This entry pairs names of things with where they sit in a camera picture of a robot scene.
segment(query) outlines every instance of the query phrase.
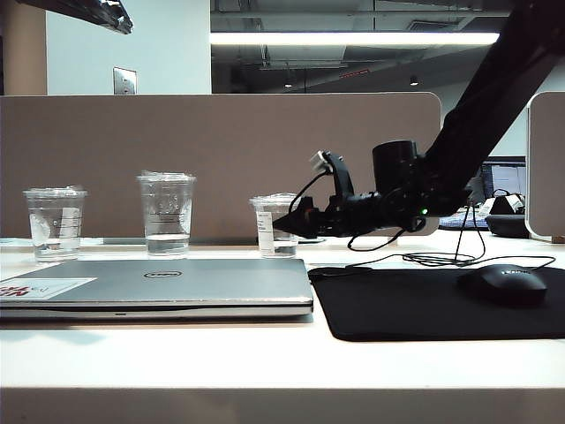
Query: black mouse pad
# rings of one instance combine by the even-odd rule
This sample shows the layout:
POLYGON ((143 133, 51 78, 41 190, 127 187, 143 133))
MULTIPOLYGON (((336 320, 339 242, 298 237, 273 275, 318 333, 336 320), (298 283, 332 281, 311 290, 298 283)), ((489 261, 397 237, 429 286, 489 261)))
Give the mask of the black mouse pad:
POLYGON ((313 269, 332 334, 348 341, 565 338, 565 270, 536 271, 544 303, 516 308, 463 295, 470 269, 313 269))

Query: wall plate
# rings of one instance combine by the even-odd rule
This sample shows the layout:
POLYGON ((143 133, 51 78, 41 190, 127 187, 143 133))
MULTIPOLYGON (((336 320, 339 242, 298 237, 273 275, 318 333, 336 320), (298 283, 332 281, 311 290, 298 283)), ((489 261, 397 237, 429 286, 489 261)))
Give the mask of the wall plate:
POLYGON ((138 74, 129 69, 114 67, 114 94, 135 95, 138 92, 138 74))

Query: computer mouse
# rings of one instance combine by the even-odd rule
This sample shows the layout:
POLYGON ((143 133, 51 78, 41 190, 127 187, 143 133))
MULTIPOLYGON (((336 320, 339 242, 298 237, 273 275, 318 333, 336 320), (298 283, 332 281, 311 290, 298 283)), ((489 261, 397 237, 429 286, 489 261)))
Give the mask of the computer mouse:
POLYGON ((468 296, 510 307, 535 307, 543 303, 547 287, 531 269, 509 264, 487 265, 457 278, 468 296))

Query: laptop sticker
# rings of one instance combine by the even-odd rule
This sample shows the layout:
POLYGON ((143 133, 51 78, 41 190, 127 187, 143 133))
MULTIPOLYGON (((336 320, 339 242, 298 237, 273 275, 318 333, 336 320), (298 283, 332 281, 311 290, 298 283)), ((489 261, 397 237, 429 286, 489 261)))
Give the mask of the laptop sticker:
POLYGON ((11 278, 0 283, 0 301, 51 299, 95 279, 95 277, 11 278))

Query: cup lid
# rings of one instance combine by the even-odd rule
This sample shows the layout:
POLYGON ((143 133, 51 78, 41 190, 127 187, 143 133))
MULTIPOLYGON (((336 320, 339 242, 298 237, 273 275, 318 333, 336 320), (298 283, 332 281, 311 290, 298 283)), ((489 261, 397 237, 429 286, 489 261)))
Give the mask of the cup lid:
POLYGON ((267 196, 252 197, 249 202, 253 206, 258 205, 290 205, 290 203, 297 197, 294 193, 275 193, 267 196))
POLYGON ((183 181, 196 181, 196 177, 192 174, 185 174, 183 172, 154 172, 152 170, 143 170, 141 175, 138 175, 139 182, 156 183, 160 181, 183 182, 183 181))
POLYGON ((68 185, 67 187, 33 187, 24 190, 24 195, 30 198, 71 198, 71 197, 85 197, 88 192, 82 188, 81 185, 68 185))

